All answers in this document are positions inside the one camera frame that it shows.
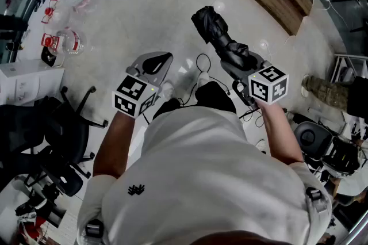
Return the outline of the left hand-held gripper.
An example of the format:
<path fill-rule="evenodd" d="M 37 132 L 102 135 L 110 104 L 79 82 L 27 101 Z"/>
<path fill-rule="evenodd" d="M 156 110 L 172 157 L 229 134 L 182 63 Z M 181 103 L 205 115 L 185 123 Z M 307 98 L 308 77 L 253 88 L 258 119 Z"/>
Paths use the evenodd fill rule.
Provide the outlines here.
<path fill-rule="evenodd" d="M 144 113 L 158 98 L 172 61 L 173 55 L 169 52 L 140 55 L 112 91 L 112 107 L 132 118 Z"/>

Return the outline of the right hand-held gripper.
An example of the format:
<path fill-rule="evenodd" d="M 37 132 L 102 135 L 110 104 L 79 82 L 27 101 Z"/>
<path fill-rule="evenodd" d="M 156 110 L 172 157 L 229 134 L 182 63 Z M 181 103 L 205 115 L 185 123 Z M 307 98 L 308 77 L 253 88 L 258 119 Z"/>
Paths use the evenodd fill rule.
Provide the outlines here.
<path fill-rule="evenodd" d="M 257 102 L 272 105 L 288 94 L 289 74 L 250 51 L 248 61 L 260 69 L 243 71 L 221 60 L 222 69 L 235 78 L 232 88 L 241 101 L 251 109 L 257 109 Z"/>

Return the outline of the person's left forearm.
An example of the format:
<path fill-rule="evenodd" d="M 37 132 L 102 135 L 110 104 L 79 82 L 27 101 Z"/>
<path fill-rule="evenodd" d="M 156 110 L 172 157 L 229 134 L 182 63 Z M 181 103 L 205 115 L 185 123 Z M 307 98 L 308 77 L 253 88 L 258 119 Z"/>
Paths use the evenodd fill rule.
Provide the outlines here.
<path fill-rule="evenodd" d="M 135 119 L 117 112 L 95 156 L 93 176 L 119 178 L 126 170 Z"/>

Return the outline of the person's right forearm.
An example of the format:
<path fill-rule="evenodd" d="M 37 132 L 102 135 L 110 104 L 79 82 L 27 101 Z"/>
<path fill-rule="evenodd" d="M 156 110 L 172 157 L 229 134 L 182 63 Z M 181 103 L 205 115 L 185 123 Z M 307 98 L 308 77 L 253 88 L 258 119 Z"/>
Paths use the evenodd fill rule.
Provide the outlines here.
<path fill-rule="evenodd" d="M 302 163 L 301 148 L 281 106 L 261 101 L 257 101 L 257 104 L 262 112 L 271 156 L 286 165 Z"/>

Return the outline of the person's left white shoe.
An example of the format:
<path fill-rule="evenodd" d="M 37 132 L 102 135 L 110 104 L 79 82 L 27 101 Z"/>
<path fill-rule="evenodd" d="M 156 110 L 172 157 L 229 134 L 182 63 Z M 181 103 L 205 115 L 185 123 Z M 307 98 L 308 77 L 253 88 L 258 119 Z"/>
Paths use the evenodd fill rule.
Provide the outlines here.
<path fill-rule="evenodd" d="M 171 82 L 167 81 L 163 84 L 162 95 L 167 101 L 176 98 L 175 89 Z"/>

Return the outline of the person's white shoe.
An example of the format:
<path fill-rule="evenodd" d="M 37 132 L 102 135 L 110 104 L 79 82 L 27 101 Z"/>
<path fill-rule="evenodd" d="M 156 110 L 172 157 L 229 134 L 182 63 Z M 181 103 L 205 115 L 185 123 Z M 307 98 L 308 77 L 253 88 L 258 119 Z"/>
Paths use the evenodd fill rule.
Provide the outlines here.
<path fill-rule="evenodd" d="M 207 72 L 200 73 L 198 80 L 197 80 L 197 87 L 200 88 L 206 85 L 210 81 L 209 74 Z"/>
<path fill-rule="evenodd" d="M 176 98 L 175 89 L 171 82 L 167 81 L 163 84 L 162 95 L 167 101 Z"/>

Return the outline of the person's black trousers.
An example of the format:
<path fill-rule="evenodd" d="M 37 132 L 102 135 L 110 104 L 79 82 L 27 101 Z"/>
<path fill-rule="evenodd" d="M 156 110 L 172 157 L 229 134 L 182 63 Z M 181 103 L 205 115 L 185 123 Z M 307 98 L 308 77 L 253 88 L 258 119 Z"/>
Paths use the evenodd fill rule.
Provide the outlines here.
<path fill-rule="evenodd" d="M 232 112 L 236 114 L 236 107 L 232 100 L 228 97 L 221 86 L 215 82 L 210 81 L 207 84 L 199 87 L 195 93 L 197 103 L 194 106 L 202 106 L 206 108 L 213 108 L 217 110 Z M 181 104 L 178 98 L 169 98 L 153 116 L 153 119 L 157 118 L 163 113 L 172 112 L 181 108 Z"/>

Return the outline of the person's right white shoe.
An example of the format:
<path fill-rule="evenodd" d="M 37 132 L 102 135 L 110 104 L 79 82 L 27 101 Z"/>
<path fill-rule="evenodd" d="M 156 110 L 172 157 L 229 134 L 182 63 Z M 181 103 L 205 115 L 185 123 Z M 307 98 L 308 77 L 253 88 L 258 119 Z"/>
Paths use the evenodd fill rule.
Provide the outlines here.
<path fill-rule="evenodd" d="M 200 88 L 206 85 L 210 81 L 209 74 L 207 72 L 200 73 L 198 80 L 197 80 L 197 87 Z"/>

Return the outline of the grey hand-held device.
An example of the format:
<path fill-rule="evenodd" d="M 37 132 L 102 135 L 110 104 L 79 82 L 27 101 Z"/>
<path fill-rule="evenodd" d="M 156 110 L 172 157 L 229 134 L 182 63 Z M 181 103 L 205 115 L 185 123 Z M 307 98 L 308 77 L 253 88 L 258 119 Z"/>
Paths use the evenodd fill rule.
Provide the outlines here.
<path fill-rule="evenodd" d="M 320 160 L 328 151 L 333 135 L 315 122 L 302 122 L 294 130 L 302 152 L 313 160 Z"/>

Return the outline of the white metal rack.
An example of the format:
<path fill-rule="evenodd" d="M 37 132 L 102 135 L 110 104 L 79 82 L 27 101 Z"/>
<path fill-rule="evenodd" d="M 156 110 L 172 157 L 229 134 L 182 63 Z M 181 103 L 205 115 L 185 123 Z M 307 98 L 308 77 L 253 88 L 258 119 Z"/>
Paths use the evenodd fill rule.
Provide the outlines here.
<path fill-rule="evenodd" d="M 368 79 L 368 57 L 336 53 L 331 82 L 352 82 L 357 76 Z"/>

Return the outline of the black office chair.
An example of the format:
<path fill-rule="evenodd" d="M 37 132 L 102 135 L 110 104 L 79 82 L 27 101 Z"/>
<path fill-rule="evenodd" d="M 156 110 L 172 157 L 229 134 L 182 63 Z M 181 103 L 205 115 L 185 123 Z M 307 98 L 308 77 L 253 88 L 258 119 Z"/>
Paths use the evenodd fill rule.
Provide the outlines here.
<path fill-rule="evenodd" d="M 33 106 L 0 105 L 0 192 L 18 175 L 26 174 L 33 186 L 49 178 L 55 189 L 71 197 L 80 191 L 83 178 L 90 178 L 79 164 L 94 159 L 85 156 L 90 127 L 104 129 L 103 123 L 82 117 L 90 87 L 73 109 L 62 87 L 61 100 L 44 97 Z"/>

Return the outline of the person's white t-shirt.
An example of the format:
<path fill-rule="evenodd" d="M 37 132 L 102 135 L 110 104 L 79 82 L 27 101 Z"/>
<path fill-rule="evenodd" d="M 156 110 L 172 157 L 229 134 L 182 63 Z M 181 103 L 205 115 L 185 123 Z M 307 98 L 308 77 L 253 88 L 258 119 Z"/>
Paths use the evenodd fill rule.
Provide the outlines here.
<path fill-rule="evenodd" d="M 119 178 L 92 177 L 79 211 L 78 245 L 265 241 L 316 245 L 332 214 L 304 162 L 286 165 L 246 138 L 234 113 L 180 108 L 148 126 L 141 157 Z"/>

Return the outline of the black equipment case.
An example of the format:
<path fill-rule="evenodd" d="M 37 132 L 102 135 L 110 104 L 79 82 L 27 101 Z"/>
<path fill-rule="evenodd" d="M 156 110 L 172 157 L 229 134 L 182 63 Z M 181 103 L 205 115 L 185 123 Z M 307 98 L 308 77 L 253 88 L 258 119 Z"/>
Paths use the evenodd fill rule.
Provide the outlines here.
<path fill-rule="evenodd" d="M 360 171 L 368 158 L 352 140 L 334 136 L 329 151 L 321 158 L 325 169 L 335 178 L 347 178 Z"/>

